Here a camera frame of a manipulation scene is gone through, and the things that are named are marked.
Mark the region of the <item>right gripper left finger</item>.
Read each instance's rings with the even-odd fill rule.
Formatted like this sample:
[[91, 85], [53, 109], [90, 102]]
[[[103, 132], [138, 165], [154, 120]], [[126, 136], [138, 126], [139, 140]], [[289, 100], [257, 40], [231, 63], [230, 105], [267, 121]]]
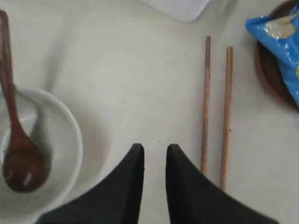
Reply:
[[136, 224], [144, 180], [144, 148], [131, 149], [116, 168], [94, 188], [42, 215], [39, 224]]

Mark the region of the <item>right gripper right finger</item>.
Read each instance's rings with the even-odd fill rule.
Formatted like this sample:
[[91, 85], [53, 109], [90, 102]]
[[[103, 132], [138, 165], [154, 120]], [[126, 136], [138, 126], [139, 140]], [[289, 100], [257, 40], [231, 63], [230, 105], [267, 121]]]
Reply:
[[188, 159], [178, 144], [166, 155], [166, 194], [172, 224], [276, 224], [224, 193]]

